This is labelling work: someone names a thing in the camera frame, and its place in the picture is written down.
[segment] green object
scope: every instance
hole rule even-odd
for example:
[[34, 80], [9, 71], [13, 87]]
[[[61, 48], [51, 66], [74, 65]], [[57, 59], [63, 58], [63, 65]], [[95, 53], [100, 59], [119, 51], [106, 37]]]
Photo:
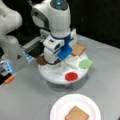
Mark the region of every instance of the green object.
[[90, 68], [90, 66], [91, 66], [92, 64], [93, 64], [93, 62], [92, 62], [91, 60], [85, 59], [85, 60], [79, 62], [79, 67], [80, 67], [81, 69], [88, 69], [88, 68]]

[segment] gray table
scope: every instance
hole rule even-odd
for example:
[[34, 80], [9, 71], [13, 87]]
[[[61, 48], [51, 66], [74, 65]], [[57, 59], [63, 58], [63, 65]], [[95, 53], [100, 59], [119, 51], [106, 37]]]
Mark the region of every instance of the gray table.
[[[78, 36], [94, 62], [88, 81], [72, 93], [90, 97], [98, 105], [102, 120], [120, 116], [120, 49]], [[63, 95], [50, 90], [35, 61], [22, 69], [9, 85], [0, 87], [0, 120], [49, 120], [52, 105]]]

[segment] white plate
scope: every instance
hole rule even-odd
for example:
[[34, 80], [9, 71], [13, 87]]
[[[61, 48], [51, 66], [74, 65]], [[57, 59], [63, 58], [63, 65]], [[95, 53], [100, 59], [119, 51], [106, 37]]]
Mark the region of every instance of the white plate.
[[65, 116], [74, 106], [86, 112], [90, 116], [89, 120], [101, 120], [97, 105], [90, 98], [80, 94], [70, 94], [60, 98], [51, 109], [50, 120], [65, 120]]

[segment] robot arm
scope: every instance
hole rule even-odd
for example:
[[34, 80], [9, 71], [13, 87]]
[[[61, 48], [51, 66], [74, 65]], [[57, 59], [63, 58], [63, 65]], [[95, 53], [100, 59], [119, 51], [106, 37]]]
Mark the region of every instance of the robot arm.
[[21, 15], [8, 8], [0, 0], [0, 47], [4, 51], [4, 59], [11, 61], [15, 72], [21, 69], [26, 61], [18, 40], [7, 34], [16, 30], [22, 25]]
[[70, 9], [66, 0], [45, 0], [33, 6], [32, 18], [37, 26], [50, 30], [50, 35], [43, 43], [45, 60], [54, 63], [57, 58], [66, 59], [72, 53], [71, 46], [75, 41], [71, 41], [76, 34], [75, 30], [72, 33], [70, 30]]

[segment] red circle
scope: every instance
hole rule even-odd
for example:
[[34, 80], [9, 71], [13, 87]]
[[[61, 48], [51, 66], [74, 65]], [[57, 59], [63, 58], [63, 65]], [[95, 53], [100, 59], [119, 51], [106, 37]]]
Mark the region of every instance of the red circle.
[[74, 72], [69, 72], [65, 75], [67, 81], [75, 81], [78, 79], [78, 74]]

